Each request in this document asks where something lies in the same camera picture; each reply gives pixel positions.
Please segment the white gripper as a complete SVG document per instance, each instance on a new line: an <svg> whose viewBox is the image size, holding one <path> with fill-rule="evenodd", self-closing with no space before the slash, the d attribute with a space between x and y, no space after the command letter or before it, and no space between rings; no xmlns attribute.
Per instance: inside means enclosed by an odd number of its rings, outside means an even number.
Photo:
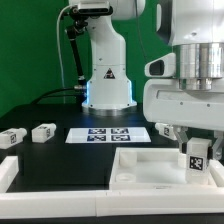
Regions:
<svg viewBox="0 0 224 224"><path fill-rule="evenodd" d="M222 159L224 148L224 80L209 91L181 90L175 79L151 79L144 87L143 114L147 121L177 125L179 150L187 151L187 128L214 130L211 158Z"/></svg>

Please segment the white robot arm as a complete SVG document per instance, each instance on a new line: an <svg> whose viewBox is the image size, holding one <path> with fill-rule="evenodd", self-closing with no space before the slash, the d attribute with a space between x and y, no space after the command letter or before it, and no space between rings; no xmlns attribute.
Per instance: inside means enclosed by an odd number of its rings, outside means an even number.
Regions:
<svg viewBox="0 0 224 224"><path fill-rule="evenodd" d="M141 14L146 0L69 0L76 32L88 31L92 77L87 111L113 113L133 107L126 76L126 45L111 21ZM212 157L224 148L224 0L159 0L156 33L172 52L145 65L143 113L171 126L183 151L188 127L214 132Z"/></svg>

